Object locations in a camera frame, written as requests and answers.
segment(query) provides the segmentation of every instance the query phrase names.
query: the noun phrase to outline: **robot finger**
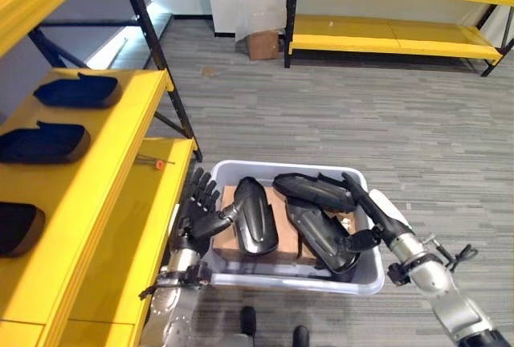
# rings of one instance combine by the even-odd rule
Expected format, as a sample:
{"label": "robot finger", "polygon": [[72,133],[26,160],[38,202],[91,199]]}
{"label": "robot finger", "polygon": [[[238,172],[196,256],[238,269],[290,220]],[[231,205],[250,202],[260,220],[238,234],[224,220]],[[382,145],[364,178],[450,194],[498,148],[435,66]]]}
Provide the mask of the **robot finger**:
{"label": "robot finger", "polygon": [[206,200],[212,195],[212,191],[216,187],[216,181],[210,180],[209,185],[206,187]]}
{"label": "robot finger", "polygon": [[214,212],[216,211],[216,201],[218,201],[218,197],[219,197],[219,192],[217,190],[215,190],[212,195],[210,196],[210,203],[207,207],[207,209],[209,210],[209,212]]}
{"label": "robot finger", "polygon": [[198,184],[198,196],[197,200],[200,204],[203,204],[206,200],[206,187],[210,180],[210,173],[204,173],[202,178],[200,178],[200,183]]}

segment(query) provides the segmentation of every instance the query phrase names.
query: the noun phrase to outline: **cardboard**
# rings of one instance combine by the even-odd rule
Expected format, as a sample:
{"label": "cardboard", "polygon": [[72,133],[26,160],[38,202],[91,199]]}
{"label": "cardboard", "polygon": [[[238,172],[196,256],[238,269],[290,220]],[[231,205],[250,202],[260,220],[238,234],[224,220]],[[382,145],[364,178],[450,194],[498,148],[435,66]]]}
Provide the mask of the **cardboard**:
{"label": "cardboard", "polygon": [[246,37],[250,60],[276,59],[279,56],[279,32],[262,31]]}
{"label": "cardboard", "polygon": [[[225,186],[222,194],[222,208],[229,206],[234,201],[236,186]],[[279,245],[277,249],[263,256],[247,256],[239,250],[239,243],[235,234],[235,226],[227,229],[214,237],[213,249],[225,260],[246,261],[259,263],[298,263],[313,265],[316,257],[310,250],[299,242],[299,235],[295,227],[289,222],[286,214],[285,197],[273,187],[265,187],[266,197],[275,216],[276,229],[279,234]],[[329,216],[336,215],[340,220],[348,218],[350,221],[349,233],[355,233],[355,219],[353,214],[334,214],[326,212]]]}

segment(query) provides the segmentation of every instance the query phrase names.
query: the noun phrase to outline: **black shelf frame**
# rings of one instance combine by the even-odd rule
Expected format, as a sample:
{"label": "black shelf frame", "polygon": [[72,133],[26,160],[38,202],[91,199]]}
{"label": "black shelf frame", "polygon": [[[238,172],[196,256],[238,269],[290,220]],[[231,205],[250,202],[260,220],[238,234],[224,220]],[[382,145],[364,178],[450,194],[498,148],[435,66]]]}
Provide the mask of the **black shelf frame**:
{"label": "black shelf frame", "polygon": [[173,90],[168,91],[168,97],[177,113],[180,125],[172,122],[167,116],[160,112],[155,112],[154,116],[168,125],[170,128],[180,133],[182,136],[194,139],[197,148],[194,150],[194,156],[198,162],[202,162],[203,155],[198,144],[198,140],[194,135],[193,127],[187,116],[186,109],[182,103],[178,93],[177,84],[173,80],[173,76],[169,69],[168,62],[164,52],[162,51],[159,38],[153,28],[152,21],[146,10],[145,0],[129,0],[132,5],[135,19],[119,20],[119,19],[97,19],[97,20],[54,20],[41,22],[37,27],[28,34],[32,43],[38,48],[44,58],[52,67],[67,67],[64,59],[79,68],[89,68],[81,59],[75,57],[72,53],[64,50],[62,47],[53,43],[41,31],[41,27],[140,27],[143,31],[146,43],[150,49],[150,58],[153,60],[158,70],[166,70],[173,84]]}

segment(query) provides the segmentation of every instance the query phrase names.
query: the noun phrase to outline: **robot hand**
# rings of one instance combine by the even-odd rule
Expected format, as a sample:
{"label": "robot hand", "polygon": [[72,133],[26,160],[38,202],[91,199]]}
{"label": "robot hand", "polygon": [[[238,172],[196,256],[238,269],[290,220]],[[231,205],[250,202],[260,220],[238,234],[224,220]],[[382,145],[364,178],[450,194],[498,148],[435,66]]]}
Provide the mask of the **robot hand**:
{"label": "robot hand", "polygon": [[198,168],[177,213],[177,231],[170,237],[170,250],[187,248],[203,256],[210,238],[232,224],[230,217],[216,211],[219,192],[215,187],[210,174]]}
{"label": "robot hand", "polygon": [[[394,204],[380,191],[367,193],[352,177],[343,173],[345,188],[355,203],[375,223],[373,235],[384,241],[400,263],[390,266],[388,276],[397,285],[413,283],[432,306],[435,316],[458,347],[511,347],[495,328],[487,314],[457,287],[452,272],[459,261],[476,254],[471,246],[453,257],[432,235],[419,240],[412,227]],[[448,259],[431,253],[435,248]]]}

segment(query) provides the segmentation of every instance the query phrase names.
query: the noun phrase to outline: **robotic arm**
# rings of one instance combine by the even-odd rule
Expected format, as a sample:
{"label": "robotic arm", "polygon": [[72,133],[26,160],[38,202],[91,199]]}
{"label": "robotic arm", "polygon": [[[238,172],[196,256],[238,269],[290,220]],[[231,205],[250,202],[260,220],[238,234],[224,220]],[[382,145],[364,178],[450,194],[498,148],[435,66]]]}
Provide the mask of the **robotic arm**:
{"label": "robotic arm", "polygon": [[[399,263],[389,267],[388,276],[397,285],[413,283],[428,300],[435,316],[448,337],[458,347],[510,347],[485,312],[455,285],[452,269],[459,260],[430,237],[420,241],[393,203],[378,190],[369,194],[349,174],[343,173],[345,188],[357,205],[373,220],[373,237],[384,241],[398,257]],[[445,266],[440,258],[426,249],[433,243],[448,259]],[[461,252],[469,257],[471,246]]]}

